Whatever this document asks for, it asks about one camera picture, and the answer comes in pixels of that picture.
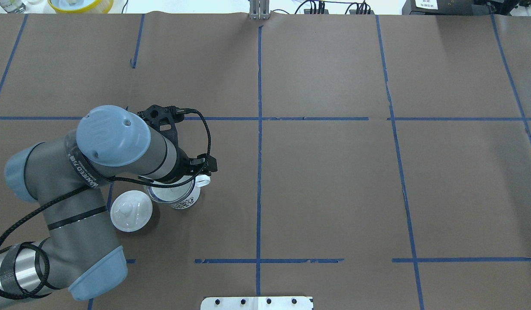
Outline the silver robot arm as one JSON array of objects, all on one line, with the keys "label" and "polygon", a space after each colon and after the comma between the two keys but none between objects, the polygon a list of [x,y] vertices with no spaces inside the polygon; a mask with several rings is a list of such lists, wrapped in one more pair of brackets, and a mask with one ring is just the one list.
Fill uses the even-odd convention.
[{"label": "silver robot arm", "polygon": [[118,181],[178,188],[218,170],[212,137],[194,108],[152,105],[132,113],[93,108],[77,128],[10,157],[6,184],[39,208],[0,236],[0,310],[67,289],[77,301],[128,274],[101,188]]}]

